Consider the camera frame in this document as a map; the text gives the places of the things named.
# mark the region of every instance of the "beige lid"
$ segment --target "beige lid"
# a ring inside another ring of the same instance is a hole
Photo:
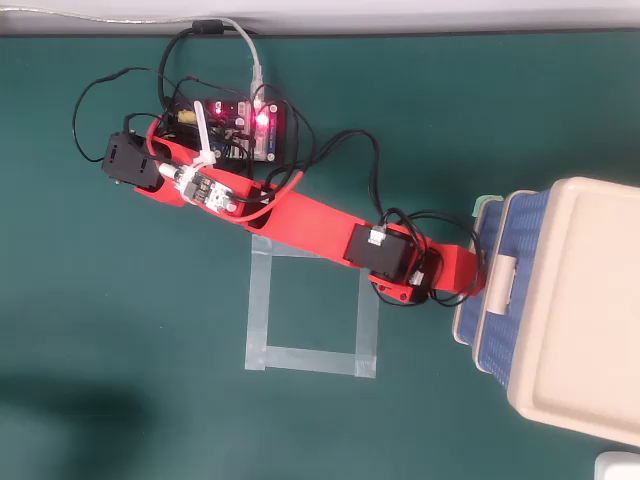
[[[532,420],[640,445],[640,189],[554,184],[511,368]]]

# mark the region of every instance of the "green mat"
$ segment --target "green mat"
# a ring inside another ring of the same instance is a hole
[[[250,235],[114,185],[71,140],[82,88],[156,67],[166,42],[0,39],[0,478],[591,478],[614,446],[521,418],[437,305],[381,306],[375,380],[244,369]],[[640,184],[640,33],[261,39],[258,49],[265,78],[321,139],[377,136],[385,206],[470,213],[478,195],[576,174]],[[193,39],[167,72],[246,88],[249,52]],[[79,134],[90,154],[124,114],[159,110],[155,85],[135,73],[87,97]],[[299,190],[374,220],[369,148],[345,145]],[[205,281],[193,281],[196,268]],[[270,344],[351,348],[356,278],[274,260]]]

